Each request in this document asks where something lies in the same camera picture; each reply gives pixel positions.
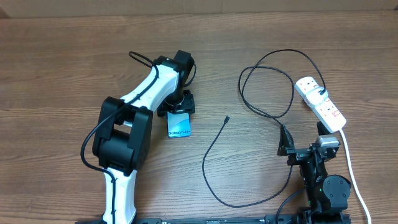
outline power strip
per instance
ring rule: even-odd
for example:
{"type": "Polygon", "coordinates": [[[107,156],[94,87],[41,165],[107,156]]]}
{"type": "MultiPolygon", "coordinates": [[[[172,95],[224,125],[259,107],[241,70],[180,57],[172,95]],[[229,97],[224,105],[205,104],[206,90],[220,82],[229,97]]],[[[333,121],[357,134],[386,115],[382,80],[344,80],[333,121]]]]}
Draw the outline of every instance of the power strip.
{"type": "Polygon", "coordinates": [[[330,133],[341,130],[347,123],[329,99],[328,92],[322,94],[323,87],[320,87],[312,77],[301,78],[294,87],[330,133]]]}

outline wooden table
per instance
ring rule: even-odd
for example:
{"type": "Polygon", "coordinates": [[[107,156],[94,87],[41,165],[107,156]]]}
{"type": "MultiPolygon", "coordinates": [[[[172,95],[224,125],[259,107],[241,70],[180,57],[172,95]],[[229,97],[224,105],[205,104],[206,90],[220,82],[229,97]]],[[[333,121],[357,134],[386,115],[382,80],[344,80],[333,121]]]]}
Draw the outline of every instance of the wooden table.
{"type": "MultiPolygon", "coordinates": [[[[215,192],[239,205],[283,186],[289,167],[286,157],[277,156],[279,127],[244,106],[237,83],[244,67],[284,48],[304,51],[323,72],[331,99],[348,120],[354,173],[374,223],[397,223],[397,21],[397,11],[0,20],[0,223],[73,223],[101,216],[104,176],[81,163],[80,146],[102,101],[129,93],[148,74],[127,55],[130,50],[155,59],[181,49],[198,65],[190,86],[197,107],[192,136],[168,139],[165,120],[154,119],[151,150],[137,176],[138,216],[275,213],[302,187],[298,167],[280,196],[239,209],[213,198],[201,161],[229,114],[206,161],[215,192]]],[[[320,82],[299,54],[273,55],[263,65],[282,69],[295,81],[311,75],[320,82]]],[[[283,75],[261,70],[246,94],[256,106],[279,114],[291,86],[283,75]]],[[[297,147],[317,137],[317,119],[297,92],[281,121],[297,147]]],[[[91,145],[86,155],[98,163],[91,145]]],[[[349,179],[343,147],[326,168],[349,179]]],[[[303,196],[284,213],[306,205],[303,196]]],[[[353,189],[345,213],[354,223],[365,222],[353,189]]]]}

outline wall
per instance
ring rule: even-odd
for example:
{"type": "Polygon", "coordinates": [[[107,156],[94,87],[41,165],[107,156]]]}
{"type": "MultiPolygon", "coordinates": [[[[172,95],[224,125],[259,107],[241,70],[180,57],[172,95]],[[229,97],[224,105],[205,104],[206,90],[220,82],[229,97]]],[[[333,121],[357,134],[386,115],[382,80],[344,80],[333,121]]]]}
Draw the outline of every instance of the wall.
{"type": "Polygon", "coordinates": [[[392,10],[398,0],[0,0],[0,17],[392,10]]]}

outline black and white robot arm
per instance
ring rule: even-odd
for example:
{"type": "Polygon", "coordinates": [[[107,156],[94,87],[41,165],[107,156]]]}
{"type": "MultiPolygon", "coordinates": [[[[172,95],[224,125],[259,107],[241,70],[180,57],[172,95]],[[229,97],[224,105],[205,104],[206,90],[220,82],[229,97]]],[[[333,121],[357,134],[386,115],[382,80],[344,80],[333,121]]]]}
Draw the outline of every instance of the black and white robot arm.
{"type": "Polygon", "coordinates": [[[158,116],[167,113],[192,114],[195,112],[193,95],[189,90],[183,90],[187,77],[193,68],[194,60],[186,52],[178,51],[171,59],[159,57],[148,77],[132,92],[121,99],[108,97],[102,107],[98,123],[110,114],[124,106],[120,113],[107,120],[98,128],[94,143],[93,154],[98,157],[99,165],[108,170],[116,179],[114,210],[112,178],[105,174],[106,181],[106,210],[98,223],[130,224],[136,215],[134,206],[134,187],[137,170],[139,170],[149,151],[152,118],[155,110],[158,116]],[[147,88],[159,76],[154,84],[131,105],[131,101],[147,88]],[[131,127],[130,133],[114,129],[114,125],[131,127]]]}

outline white cord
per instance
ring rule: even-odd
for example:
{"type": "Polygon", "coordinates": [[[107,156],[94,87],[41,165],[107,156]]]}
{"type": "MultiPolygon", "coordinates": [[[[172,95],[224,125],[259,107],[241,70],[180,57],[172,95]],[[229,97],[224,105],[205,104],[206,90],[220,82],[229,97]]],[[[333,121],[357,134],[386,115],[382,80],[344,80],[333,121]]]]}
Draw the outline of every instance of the white cord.
{"type": "Polygon", "coordinates": [[[356,185],[353,168],[351,166],[351,159],[349,158],[348,143],[347,143],[346,136],[344,135],[344,132],[343,132],[342,129],[340,129],[338,131],[340,132],[341,137],[343,138],[344,148],[346,149],[346,156],[347,156],[347,164],[348,164],[349,175],[351,176],[351,181],[353,182],[355,193],[358,196],[359,201],[361,202],[361,205],[362,205],[363,209],[365,210],[366,217],[368,218],[368,224],[372,224],[371,214],[369,213],[369,210],[368,210],[365,202],[363,201],[361,194],[359,193],[358,186],[356,185]]]}

